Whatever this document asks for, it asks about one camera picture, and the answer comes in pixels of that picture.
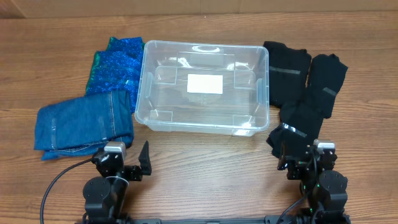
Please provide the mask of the black garment front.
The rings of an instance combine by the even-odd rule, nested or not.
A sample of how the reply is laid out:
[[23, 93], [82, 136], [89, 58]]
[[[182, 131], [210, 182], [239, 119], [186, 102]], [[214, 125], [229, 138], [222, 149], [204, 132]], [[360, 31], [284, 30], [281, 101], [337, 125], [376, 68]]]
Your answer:
[[324, 119], [322, 114], [301, 101], [284, 104], [279, 116], [280, 124], [267, 138], [272, 155], [277, 158], [281, 155], [283, 143], [293, 152], [299, 152], [311, 145], [318, 138]]

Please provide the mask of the blue denim jeans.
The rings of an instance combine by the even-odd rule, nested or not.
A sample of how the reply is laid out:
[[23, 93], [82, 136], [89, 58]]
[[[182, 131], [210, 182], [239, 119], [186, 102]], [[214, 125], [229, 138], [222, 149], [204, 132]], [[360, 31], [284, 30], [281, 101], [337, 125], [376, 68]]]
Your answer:
[[110, 141], [131, 147], [134, 139], [130, 96], [113, 90], [86, 95], [39, 109], [34, 149], [42, 160], [88, 156]]

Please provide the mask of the blue sequin fabric bundle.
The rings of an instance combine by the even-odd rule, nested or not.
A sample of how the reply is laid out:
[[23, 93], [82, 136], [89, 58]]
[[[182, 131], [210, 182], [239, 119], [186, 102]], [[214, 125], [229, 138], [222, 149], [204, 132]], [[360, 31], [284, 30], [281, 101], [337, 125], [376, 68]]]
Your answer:
[[135, 112], [145, 43], [141, 37], [110, 37], [106, 50], [94, 54], [86, 94], [125, 90]]

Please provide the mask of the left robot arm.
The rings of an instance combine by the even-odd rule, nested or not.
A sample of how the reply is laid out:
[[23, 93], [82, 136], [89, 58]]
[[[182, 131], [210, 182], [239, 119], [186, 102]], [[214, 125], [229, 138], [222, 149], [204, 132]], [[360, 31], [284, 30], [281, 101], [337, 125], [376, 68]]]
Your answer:
[[138, 166], [125, 165], [125, 158], [125, 144], [114, 141], [93, 155], [92, 163], [101, 175], [90, 179], [83, 188], [86, 211], [83, 223], [132, 223], [131, 216], [123, 213], [122, 208], [129, 183], [141, 181], [152, 173], [149, 143], [143, 145]]

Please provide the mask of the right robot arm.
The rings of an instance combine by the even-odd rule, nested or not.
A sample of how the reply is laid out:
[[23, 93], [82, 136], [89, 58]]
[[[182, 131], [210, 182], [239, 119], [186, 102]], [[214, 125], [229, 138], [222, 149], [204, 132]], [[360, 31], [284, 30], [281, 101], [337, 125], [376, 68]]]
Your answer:
[[315, 139], [300, 151], [282, 143], [277, 169], [286, 169], [289, 180], [300, 181], [302, 198], [285, 209], [277, 223], [351, 223], [345, 214], [348, 178], [333, 170], [336, 160], [333, 141]]

